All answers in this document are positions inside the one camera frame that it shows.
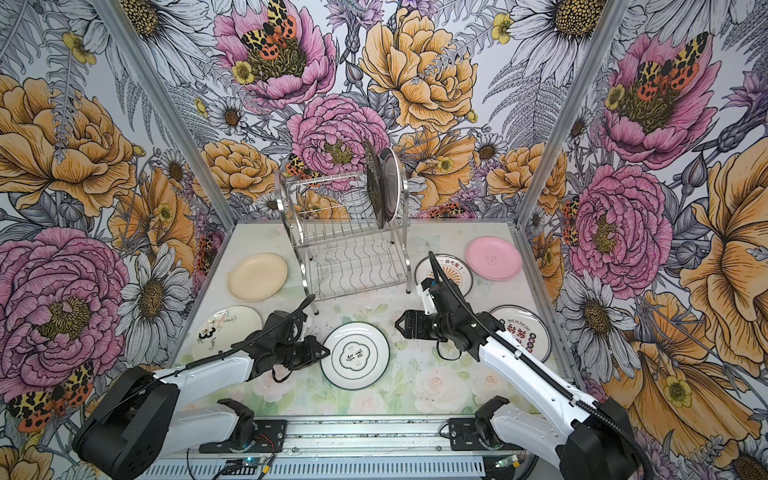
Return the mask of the chrome wire dish rack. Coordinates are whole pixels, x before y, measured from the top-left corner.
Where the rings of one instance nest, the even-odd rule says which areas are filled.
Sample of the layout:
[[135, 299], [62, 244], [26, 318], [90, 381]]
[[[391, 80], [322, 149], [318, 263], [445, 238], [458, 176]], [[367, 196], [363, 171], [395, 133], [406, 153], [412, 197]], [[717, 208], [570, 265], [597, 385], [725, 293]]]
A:
[[364, 171], [275, 180], [276, 204], [301, 273], [302, 287], [317, 304], [401, 285], [414, 290], [407, 249], [409, 188], [402, 172], [391, 174], [379, 203]]

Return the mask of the white plate green red rim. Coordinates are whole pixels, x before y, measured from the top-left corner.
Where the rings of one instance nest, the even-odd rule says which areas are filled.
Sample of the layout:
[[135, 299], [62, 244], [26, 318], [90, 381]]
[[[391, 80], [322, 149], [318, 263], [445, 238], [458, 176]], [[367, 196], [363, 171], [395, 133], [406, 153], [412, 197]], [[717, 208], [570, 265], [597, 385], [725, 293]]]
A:
[[403, 190], [400, 162], [391, 147], [384, 148], [379, 159], [383, 176], [384, 220], [386, 223], [390, 223], [398, 214]]

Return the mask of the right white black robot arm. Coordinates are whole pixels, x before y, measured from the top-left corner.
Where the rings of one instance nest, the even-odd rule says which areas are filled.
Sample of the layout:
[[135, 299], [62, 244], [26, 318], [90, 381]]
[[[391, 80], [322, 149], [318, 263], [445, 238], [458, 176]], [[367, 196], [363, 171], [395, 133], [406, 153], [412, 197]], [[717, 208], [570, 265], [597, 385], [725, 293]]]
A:
[[628, 414], [614, 400], [598, 401], [554, 373], [530, 354], [489, 312], [475, 312], [439, 265], [421, 285], [420, 310], [396, 322], [406, 339], [452, 343], [511, 383], [538, 410], [537, 415], [496, 398], [476, 413], [484, 445], [517, 445], [557, 467], [565, 479], [630, 479], [656, 474], [632, 431]]

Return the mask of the black square floral plate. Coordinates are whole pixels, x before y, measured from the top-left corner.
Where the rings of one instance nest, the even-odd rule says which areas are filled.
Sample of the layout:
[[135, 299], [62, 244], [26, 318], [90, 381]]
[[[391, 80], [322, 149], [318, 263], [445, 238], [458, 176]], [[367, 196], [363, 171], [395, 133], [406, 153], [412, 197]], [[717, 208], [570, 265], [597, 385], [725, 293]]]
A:
[[366, 191], [376, 218], [376, 224], [382, 229], [385, 225], [385, 193], [382, 166], [380, 158], [369, 140], [363, 142], [363, 147], [366, 165]]

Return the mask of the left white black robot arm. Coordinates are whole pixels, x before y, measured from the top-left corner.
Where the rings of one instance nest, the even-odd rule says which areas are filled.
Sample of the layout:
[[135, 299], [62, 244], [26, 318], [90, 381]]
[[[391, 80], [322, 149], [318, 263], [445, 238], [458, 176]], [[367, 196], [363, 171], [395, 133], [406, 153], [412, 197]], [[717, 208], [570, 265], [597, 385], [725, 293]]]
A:
[[229, 398], [198, 410], [188, 406], [278, 368], [292, 373], [327, 358], [329, 349], [303, 333], [314, 300], [308, 295], [291, 312], [274, 311], [262, 329], [182, 367], [126, 370], [76, 433], [74, 451], [112, 479], [136, 479], [157, 459], [200, 445], [248, 450], [257, 437], [251, 408]]

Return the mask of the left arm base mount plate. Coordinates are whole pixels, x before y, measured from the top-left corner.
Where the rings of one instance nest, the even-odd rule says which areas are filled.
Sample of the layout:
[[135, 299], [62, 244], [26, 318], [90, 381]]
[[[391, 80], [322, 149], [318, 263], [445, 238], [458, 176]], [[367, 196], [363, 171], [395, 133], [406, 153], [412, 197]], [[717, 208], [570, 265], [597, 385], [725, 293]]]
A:
[[280, 453], [287, 426], [286, 420], [256, 419], [237, 425], [226, 440], [201, 444], [198, 451], [202, 454]]

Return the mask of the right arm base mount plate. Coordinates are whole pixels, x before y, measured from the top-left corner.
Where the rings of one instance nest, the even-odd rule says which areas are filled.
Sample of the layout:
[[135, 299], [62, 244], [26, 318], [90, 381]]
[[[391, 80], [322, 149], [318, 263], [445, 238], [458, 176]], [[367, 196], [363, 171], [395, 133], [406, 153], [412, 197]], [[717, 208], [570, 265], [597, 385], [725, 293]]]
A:
[[452, 451], [513, 451], [521, 450], [516, 444], [484, 439], [474, 417], [453, 417], [447, 421], [447, 430], [442, 435], [449, 441]]

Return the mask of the white plate black rim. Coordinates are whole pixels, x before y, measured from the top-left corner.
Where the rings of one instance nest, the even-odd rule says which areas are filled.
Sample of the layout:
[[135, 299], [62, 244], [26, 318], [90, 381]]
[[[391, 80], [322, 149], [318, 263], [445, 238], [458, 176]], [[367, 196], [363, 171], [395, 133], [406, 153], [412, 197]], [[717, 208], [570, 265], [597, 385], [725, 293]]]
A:
[[369, 323], [339, 326], [329, 334], [324, 347], [330, 355], [321, 361], [322, 373], [332, 385], [343, 390], [368, 388], [384, 375], [389, 365], [387, 337]]

